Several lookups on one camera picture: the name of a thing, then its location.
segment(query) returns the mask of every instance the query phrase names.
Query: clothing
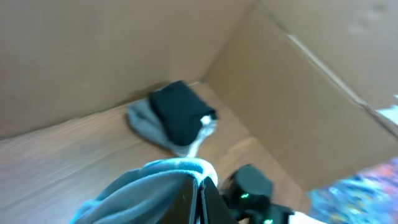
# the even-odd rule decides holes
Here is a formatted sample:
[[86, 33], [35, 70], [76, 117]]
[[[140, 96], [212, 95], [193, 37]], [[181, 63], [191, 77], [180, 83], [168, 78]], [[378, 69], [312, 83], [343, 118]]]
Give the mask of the clothing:
[[183, 81], [177, 81], [149, 94], [149, 104], [163, 124], [168, 139], [178, 146], [196, 140], [203, 127], [201, 119], [216, 120], [216, 111], [207, 106]]
[[216, 120], [204, 116], [201, 118], [202, 128], [196, 139], [188, 146], [178, 146], [169, 140], [162, 122], [152, 111], [147, 98], [129, 105], [127, 117], [130, 127], [138, 135], [180, 157], [195, 157], [200, 144], [214, 132], [216, 127]]
[[198, 186], [206, 177], [218, 183], [213, 166], [202, 159], [154, 161], [117, 178], [95, 200], [86, 202], [71, 223], [157, 223], [188, 175]]

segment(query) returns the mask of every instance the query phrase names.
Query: multicolored cloth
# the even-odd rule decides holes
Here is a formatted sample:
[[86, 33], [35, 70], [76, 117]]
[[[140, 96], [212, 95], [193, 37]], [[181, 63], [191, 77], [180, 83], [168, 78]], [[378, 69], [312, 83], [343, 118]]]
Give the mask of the multicolored cloth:
[[310, 216], [325, 223], [398, 223], [398, 158], [311, 191]]

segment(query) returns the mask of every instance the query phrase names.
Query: green light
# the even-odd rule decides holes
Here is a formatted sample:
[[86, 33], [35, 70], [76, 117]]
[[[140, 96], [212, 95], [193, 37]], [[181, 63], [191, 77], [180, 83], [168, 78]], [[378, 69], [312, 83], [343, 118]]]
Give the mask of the green light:
[[248, 198], [249, 194], [242, 194], [241, 198]]

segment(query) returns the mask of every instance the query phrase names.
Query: black cloth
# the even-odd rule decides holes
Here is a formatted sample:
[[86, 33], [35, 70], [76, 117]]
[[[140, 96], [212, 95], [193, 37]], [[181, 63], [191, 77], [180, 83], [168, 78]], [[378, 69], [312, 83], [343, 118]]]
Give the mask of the black cloth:
[[148, 99], [170, 141], [179, 146], [187, 146], [197, 138], [202, 128], [202, 117], [210, 115], [212, 119], [217, 119], [216, 111], [207, 106], [183, 81], [149, 93]]

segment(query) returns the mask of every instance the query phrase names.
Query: cardboard wall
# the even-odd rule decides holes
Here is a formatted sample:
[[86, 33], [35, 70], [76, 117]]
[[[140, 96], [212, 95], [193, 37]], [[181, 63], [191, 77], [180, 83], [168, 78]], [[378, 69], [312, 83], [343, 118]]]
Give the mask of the cardboard wall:
[[199, 80], [247, 0], [0, 2], [0, 138]]
[[396, 102], [397, 1], [260, 0], [260, 5], [371, 107]]
[[397, 140], [340, 91], [260, 5], [206, 82], [304, 190], [398, 156]]

